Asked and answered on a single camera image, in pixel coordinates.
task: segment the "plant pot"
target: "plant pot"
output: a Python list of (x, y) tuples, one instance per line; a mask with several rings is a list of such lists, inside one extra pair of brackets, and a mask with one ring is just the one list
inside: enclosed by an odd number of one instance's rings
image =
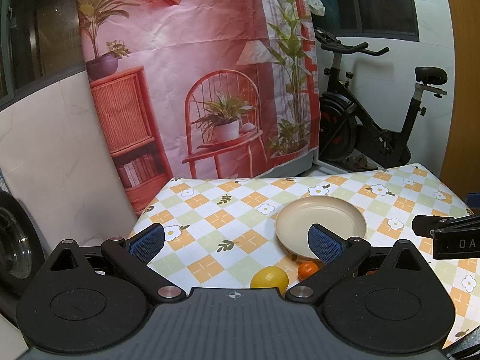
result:
[(235, 120), (228, 124), (213, 127), (213, 132), (217, 142), (226, 142), (227, 140), (236, 139), (239, 137), (240, 121)]
[(272, 162), (273, 162), (273, 167), (276, 167), (280, 164), (284, 164), (285, 162), (294, 160), (297, 157), (300, 157), (301, 155), (306, 154), (308, 151), (308, 144), (306, 144), (304, 147), (302, 147), (300, 150), (297, 150), (293, 153), (288, 153), (288, 154), (283, 154), (283, 155), (278, 155), (277, 152), (275, 152), (272, 155)]
[(99, 80), (117, 71), (119, 60), (113, 51), (110, 51), (98, 58), (85, 62), (88, 77), (91, 80)]

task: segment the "washing machine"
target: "washing machine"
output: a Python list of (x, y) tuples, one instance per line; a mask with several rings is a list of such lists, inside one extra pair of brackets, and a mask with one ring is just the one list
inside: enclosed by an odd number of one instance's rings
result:
[(1, 359), (15, 359), (26, 349), (15, 327), (15, 309), (44, 261), (40, 240), (25, 210), (10, 193), (0, 190), (0, 341), (5, 341), (0, 347), (8, 348)]

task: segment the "checkered tablecloth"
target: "checkered tablecloth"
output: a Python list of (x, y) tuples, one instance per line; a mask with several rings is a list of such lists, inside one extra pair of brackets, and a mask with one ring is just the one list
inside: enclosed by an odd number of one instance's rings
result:
[(274, 222), (286, 204), (309, 195), (328, 195), (354, 204), (367, 222), (366, 240), (392, 246), (411, 240), (438, 275), (457, 311), (446, 344), (480, 323), (480, 266), (477, 259), (437, 261), (432, 240), (417, 237), (415, 215), (460, 217), (471, 210), (420, 164), (346, 175), (189, 180), (173, 178), (136, 223), (138, 233), (152, 223), (165, 228), (162, 251), (149, 264), (187, 293), (191, 287), (248, 287), (266, 266), (279, 266), (298, 282), (301, 262), (279, 244)]

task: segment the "potted plant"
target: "potted plant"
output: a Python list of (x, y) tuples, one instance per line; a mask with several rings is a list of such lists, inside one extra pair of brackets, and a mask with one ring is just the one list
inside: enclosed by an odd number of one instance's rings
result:
[(308, 144), (305, 137), (308, 135), (308, 123), (304, 121), (292, 123), (282, 119), (278, 124), (278, 129), (280, 130), (278, 138), (270, 138), (269, 144), (269, 147), (274, 150), (272, 160), (275, 167), (299, 157), (303, 152), (306, 152)]
[(239, 137), (240, 120), (247, 112), (255, 109), (240, 96), (223, 95), (215, 91), (218, 102), (210, 101), (203, 104), (206, 115), (195, 120), (197, 128), (212, 131), (217, 142), (226, 142)]
[[(118, 15), (127, 19), (130, 17), (127, 11), (119, 9), (125, 6), (138, 7), (139, 4), (126, 3), (123, 0), (77, 0), (80, 30), (84, 31), (92, 42), (95, 56), (94, 59), (85, 63), (88, 76), (92, 80), (98, 80), (115, 73), (118, 68), (119, 56), (127, 56), (130, 53), (123, 43), (114, 41), (113, 43), (107, 42), (112, 46), (115, 43), (114, 49), (110, 49), (107, 44), (109, 51), (100, 55), (97, 44), (98, 30), (110, 16)], [(128, 52), (123, 51), (123, 54), (115, 52), (115, 50), (118, 50), (118, 45), (123, 45)]]
[(302, 85), (311, 73), (302, 66), (302, 60), (307, 55), (303, 51), (303, 39), (299, 32), (300, 19), (297, 15), (295, 0), (276, 0), (277, 8), (284, 21), (286, 31), (278, 26), (268, 25), (278, 35), (277, 44), (279, 51), (268, 46), (268, 51), (277, 60), (275, 63), (282, 66), (289, 78), (285, 84), (285, 92), (288, 93), (287, 107), (291, 112), (294, 122), (282, 119), (278, 125), (279, 136), (277, 139), (270, 139), (269, 147), (274, 149), (272, 159), (276, 164), (298, 157), (308, 145), (308, 121), (305, 121), (304, 104), (301, 96)]
[(123, 57), (128, 56), (128, 54), (131, 54), (131, 51), (125, 46), (125, 43), (119, 42), (118, 40), (106, 42), (105, 44), (109, 48), (109, 53), (115, 54), (117, 59), (122, 59)]

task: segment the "bike seat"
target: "bike seat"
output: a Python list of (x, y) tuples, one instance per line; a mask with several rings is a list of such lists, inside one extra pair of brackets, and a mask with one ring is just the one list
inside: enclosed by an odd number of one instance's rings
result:
[(439, 67), (416, 67), (415, 77), (423, 85), (443, 85), (447, 82), (447, 72)]

